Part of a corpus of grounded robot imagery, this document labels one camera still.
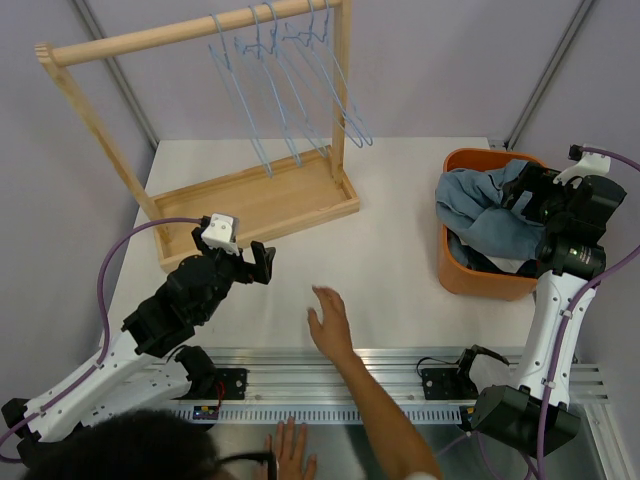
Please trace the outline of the dark blue denim garment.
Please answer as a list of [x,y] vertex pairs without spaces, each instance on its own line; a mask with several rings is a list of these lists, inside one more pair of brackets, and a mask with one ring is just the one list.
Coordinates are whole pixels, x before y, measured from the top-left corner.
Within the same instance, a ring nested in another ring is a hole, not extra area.
[[502,274],[534,278],[538,262],[533,260],[516,260],[484,255],[466,243],[450,230],[447,231],[447,246],[452,257],[463,267],[481,273]]

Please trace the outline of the light denim jacket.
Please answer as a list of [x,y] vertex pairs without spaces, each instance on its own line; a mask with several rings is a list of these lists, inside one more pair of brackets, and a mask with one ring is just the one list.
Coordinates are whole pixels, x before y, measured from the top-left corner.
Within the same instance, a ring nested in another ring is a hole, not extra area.
[[436,215],[460,240],[492,257],[532,260],[543,237],[542,224],[521,220],[501,207],[502,187],[522,172],[527,162],[484,172],[455,169],[440,176],[435,190]]

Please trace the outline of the light blue shirt hanger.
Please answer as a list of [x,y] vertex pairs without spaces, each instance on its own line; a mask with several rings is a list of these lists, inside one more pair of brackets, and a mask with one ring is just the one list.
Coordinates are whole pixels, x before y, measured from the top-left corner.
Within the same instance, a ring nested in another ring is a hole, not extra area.
[[248,106],[247,100],[240,86],[240,82],[235,74],[232,62],[229,58],[229,50],[226,46],[224,30],[216,14],[212,14],[211,19],[215,24],[216,33],[220,37],[222,51],[219,52],[213,44],[209,44],[209,53],[214,62],[215,68],[223,82],[229,100],[231,101],[231,104],[234,110],[237,112],[239,118],[243,121],[243,126],[248,135],[248,139],[258,157],[260,164],[262,165],[262,168],[264,169],[267,177],[272,178],[273,170],[271,167],[271,163],[269,162],[263,144],[258,137],[258,131],[251,110]]

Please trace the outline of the light blue dark-denim hanger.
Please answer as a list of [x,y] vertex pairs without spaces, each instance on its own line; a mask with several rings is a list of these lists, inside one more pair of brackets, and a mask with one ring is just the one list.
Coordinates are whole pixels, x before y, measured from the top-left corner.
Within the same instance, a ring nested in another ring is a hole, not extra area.
[[291,126],[292,138],[294,139],[294,132],[301,133],[302,137],[309,142],[309,144],[316,152],[318,152],[323,158],[327,158],[327,146],[323,143],[323,140],[320,138],[319,133],[313,126],[311,117],[307,113],[306,105],[303,101],[303,98],[301,97],[301,93],[298,90],[298,82],[299,80],[301,80],[301,77],[299,77],[295,71],[291,70],[292,65],[289,62],[287,54],[281,48],[281,37],[279,35],[279,24],[276,10],[273,6],[273,3],[270,1],[264,1],[263,4],[268,7],[273,21],[273,27],[269,30],[269,43],[263,43],[270,47],[272,43],[271,35],[274,32],[277,32],[277,43],[275,52],[278,60],[272,60],[270,67],[276,77],[276,84],[278,86],[281,98],[283,99],[284,104],[293,116],[294,124]]

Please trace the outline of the light blue skirt hanger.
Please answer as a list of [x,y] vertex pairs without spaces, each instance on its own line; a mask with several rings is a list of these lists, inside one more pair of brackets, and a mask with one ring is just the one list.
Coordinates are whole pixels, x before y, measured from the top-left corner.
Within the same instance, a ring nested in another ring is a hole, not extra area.
[[322,1],[324,20],[322,31],[315,29],[315,16],[319,8],[313,1],[307,1],[309,7],[308,26],[301,30],[291,22],[285,23],[285,33],[281,41],[293,47],[306,64],[309,74],[303,74],[297,68],[303,84],[310,90],[315,100],[324,103],[322,108],[331,116],[333,127],[357,148],[371,146],[373,137],[360,115],[357,105],[352,101],[348,86],[348,68],[338,58],[338,42],[329,40],[329,21],[336,20],[338,14],[331,14],[329,1]]

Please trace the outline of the light blue grey-skirt hanger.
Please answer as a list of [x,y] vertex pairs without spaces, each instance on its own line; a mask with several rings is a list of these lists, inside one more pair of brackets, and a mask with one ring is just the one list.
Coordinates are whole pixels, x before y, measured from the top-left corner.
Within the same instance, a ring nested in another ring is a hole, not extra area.
[[293,32],[287,37],[296,44],[296,50],[304,59],[319,87],[331,100],[328,112],[333,126],[356,148],[373,145],[373,136],[360,114],[350,91],[350,60],[352,40],[352,2],[307,1],[309,23],[305,30]]

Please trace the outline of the white shirt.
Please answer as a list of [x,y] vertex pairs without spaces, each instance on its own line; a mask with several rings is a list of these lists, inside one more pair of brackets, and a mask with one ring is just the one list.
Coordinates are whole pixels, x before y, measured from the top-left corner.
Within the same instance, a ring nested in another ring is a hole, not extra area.
[[462,266],[478,272],[515,274],[524,265],[524,260],[492,257],[471,248],[454,236],[448,240],[453,258]]

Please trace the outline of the light blue jacket hanger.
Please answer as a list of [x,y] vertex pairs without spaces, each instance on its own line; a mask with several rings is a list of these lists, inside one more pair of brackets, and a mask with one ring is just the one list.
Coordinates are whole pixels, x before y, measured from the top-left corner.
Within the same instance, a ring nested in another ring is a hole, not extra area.
[[247,44],[240,37],[234,39],[234,45],[242,65],[251,74],[251,81],[256,85],[260,99],[269,113],[269,117],[277,125],[285,145],[289,149],[297,166],[302,165],[300,152],[291,135],[291,126],[294,124],[293,116],[287,109],[281,98],[276,77],[270,67],[271,61],[277,61],[275,47],[277,32],[271,35],[272,43],[268,47],[261,40],[260,21],[254,6],[249,6],[255,26],[255,40]]

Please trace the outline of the person right forearm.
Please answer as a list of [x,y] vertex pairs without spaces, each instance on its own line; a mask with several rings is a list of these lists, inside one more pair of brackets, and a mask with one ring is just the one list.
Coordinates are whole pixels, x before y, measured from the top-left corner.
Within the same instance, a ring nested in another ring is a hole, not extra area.
[[441,479],[443,474],[432,449],[360,357],[354,352],[351,359],[334,366],[358,408],[371,448],[386,476]]

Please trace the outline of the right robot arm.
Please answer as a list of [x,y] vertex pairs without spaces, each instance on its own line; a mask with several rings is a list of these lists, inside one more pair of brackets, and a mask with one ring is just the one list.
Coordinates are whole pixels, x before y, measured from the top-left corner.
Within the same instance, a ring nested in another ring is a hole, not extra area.
[[540,459],[580,428],[580,418],[569,411],[571,365],[584,315],[605,274],[599,242],[626,192],[602,175],[532,162],[503,192],[507,209],[530,193],[522,214],[544,227],[534,317],[516,370],[475,345],[464,350],[453,380],[463,395],[477,395],[470,430]]

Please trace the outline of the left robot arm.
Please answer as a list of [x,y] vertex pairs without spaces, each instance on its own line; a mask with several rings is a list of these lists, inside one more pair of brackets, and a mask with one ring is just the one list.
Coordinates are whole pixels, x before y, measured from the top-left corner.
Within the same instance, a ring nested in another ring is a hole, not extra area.
[[1,412],[19,438],[18,463],[32,467],[74,433],[120,413],[222,392],[213,362],[186,342],[234,283],[270,282],[275,248],[252,242],[251,250],[251,263],[221,248],[185,258],[124,320],[106,350],[41,396],[8,401]]

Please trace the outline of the person right hand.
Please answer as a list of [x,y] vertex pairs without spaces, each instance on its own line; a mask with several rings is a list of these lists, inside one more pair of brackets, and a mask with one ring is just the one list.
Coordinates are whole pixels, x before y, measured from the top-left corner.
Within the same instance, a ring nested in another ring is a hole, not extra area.
[[339,366],[354,356],[350,325],[341,296],[329,287],[313,286],[321,314],[307,310],[310,335],[317,349],[334,365]]

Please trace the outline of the person left hand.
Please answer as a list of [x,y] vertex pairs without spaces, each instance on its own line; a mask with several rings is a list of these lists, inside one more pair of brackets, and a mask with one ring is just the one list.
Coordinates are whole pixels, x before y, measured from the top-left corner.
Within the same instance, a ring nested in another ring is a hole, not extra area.
[[315,454],[306,455],[307,425],[297,426],[289,417],[279,422],[274,435],[267,435],[264,449],[276,460],[278,480],[313,480],[317,471]]

